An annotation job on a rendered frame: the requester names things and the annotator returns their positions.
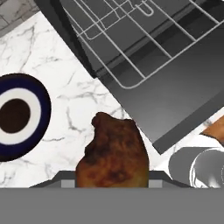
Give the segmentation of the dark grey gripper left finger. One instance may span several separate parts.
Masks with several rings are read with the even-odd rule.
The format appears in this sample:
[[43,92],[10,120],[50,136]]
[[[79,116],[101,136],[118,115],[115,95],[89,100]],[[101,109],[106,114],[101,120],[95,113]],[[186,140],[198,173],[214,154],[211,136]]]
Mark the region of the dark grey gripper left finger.
[[32,188],[75,188],[75,171],[59,171],[52,179],[33,185]]

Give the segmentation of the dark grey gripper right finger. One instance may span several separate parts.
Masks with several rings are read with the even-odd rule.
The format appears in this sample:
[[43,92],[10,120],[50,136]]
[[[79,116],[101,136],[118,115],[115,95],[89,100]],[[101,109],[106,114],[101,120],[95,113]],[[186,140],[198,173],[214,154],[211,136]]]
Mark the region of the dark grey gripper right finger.
[[149,172],[149,188],[190,188],[189,185],[171,179],[164,171]]

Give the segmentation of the brown chicken drumstick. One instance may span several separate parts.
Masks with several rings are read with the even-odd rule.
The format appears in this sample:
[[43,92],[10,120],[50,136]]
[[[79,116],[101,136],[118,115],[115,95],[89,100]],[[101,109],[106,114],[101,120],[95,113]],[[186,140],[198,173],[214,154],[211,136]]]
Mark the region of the brown chicken drumstick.
[[78,187],[147,187],[150,160],[136,123],[98,112],[94,138],[76,166]]

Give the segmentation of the brown hotdog bun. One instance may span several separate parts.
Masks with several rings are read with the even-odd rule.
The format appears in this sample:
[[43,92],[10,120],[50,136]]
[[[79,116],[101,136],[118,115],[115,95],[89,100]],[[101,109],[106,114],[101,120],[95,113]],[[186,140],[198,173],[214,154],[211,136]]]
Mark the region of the brown hotdog bun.
[[203,132],[203,135],[213,137],[221,144],[224,144],[224,116],[214,122],[211,126],[206,128]]

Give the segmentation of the grey toaster oven door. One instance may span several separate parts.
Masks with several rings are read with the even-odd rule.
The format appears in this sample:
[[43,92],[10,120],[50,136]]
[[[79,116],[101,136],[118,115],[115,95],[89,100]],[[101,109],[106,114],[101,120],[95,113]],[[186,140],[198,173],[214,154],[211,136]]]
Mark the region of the grey toaster oven door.
[[224,106],[224,23],[143,83],[115,71],[100,81],[162,154]]

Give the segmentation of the grey cylindrical pot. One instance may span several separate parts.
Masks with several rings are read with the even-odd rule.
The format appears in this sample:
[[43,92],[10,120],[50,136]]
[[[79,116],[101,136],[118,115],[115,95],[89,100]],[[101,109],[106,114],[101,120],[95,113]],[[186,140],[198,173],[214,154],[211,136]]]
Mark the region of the grey cylindrical pot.
[[171,178],[194,188],[224,188],[224,150],[184,147],[168,164]]

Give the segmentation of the blue and white round plate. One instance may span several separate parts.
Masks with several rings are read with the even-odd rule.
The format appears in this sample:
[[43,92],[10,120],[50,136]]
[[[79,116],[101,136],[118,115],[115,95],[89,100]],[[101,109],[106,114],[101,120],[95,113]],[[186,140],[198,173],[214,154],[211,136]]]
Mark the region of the blue and white round plate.
[[46,133],[52,105],[45,86],[24,73],[0,77],[0,162],[21,158]]

